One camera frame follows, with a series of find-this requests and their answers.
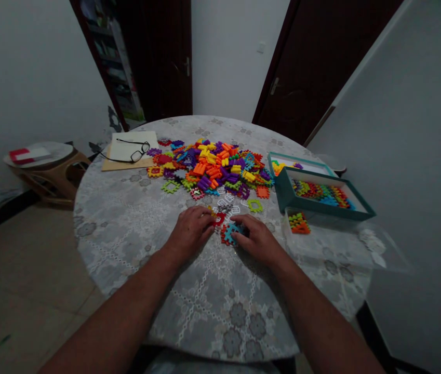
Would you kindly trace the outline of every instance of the eyeglasses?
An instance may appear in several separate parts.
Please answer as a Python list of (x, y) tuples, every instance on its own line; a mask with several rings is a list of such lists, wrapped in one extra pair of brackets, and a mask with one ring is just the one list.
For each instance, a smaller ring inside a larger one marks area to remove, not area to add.
[(104, 155), (102, 154), (102, 152), (99, 152), (99, 154), (100, 154), (101, 156), (103, 156), (104, 158), (107, 158), (107, 159), (110, 160), (110, 161), (123, 162), (123, 163), (126, 163), (126, 164), (135, 164), (137, 161), (139, 161), (139, 160), (144, 156), (144, 154), (145, 154), (147, 151), (149, 151), (149, 148), (151, 147), (151, 146), (149, 145), (148, 142), (144, 142), (144, 143), (141, 143), (141, 142), (129, 142), (129, 141), (122, 140), (122, 139), (118, 139), (118, 138), (117, 138), (117, 140), (118, 140), (118, 141), (122, 141), (122, 142), (124, 142), (124, 143), (142, 144), (141, 150), (140, 150), (140, 151), (137, 150), (137, 151), (135, 151), (134, 153), (131, 154), (131, 156), (130, 156), (131, 161), (115, 160), (115, 159), (112, 159), (112, 158), (109, 158), (109, 157), (104, 156)]

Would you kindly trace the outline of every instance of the plastic tray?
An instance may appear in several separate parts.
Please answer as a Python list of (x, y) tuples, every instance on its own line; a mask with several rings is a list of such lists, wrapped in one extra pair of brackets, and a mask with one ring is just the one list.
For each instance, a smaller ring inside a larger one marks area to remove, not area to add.
[[(293, 234), (288, 215), (305, 212), (288, 207), (282, 218), (282, 229), (286, 244), (291, 253), (312, 259), (331, 260), (342, 264), (351, 264), (368, 269), (381, 269), (398, 273), (412, 273), (412, 267), (405, 259), (393, 239), (380, 226), (370, 222), (347, 222), (347, 220), (326, 221), (315, 224), (307, 220), (310, 234)], [(373, 254), (359, 240), (358, 234), (363, 229), (375, 232), (376, 237), (386, 247), (380, 258)]]

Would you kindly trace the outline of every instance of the wall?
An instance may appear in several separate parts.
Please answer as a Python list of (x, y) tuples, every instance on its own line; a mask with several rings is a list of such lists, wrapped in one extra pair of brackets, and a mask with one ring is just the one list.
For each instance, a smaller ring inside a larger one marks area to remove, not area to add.
[[(192, 0), (193, 113), (251, 123), (289, 0)], [(265, 52), (257, 52), (258, 43)]]
[(21, 187), (2, 162), (10, 150), (72, 140), (92, 154), (110, 104), (68, 0), (0, 1), (0, 189)]
[(391, 354), (441, 372), (441, 2), (412, 2), (309, 148), (346, 162), (416, 268), (370, 287)]

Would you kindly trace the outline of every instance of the dark wooden door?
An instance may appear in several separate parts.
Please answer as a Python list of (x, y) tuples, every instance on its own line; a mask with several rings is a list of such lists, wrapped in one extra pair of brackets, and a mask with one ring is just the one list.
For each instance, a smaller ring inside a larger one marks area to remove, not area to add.
[(304, 144), (401, 3), (302, 0), (253, 122)]
[(117, 0), (147, 121), (193, 113), (190, 0)]

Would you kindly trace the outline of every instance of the white book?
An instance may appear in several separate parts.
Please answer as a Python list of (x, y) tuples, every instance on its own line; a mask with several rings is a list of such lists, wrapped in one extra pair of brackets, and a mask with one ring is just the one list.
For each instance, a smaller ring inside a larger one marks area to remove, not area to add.
[[(126, 142), (148, 142), (150, 148), (159, 148), (156, 132), (154, 131), (130, 131), (130, 132), (114, 132), (111, 140), (110, 158), (122, 161), (131, 161), (130, 157), (135, 151), (142, 149), (142, 144), (132, 144)], [(150, 158), (144, 154), (141, 159)]]

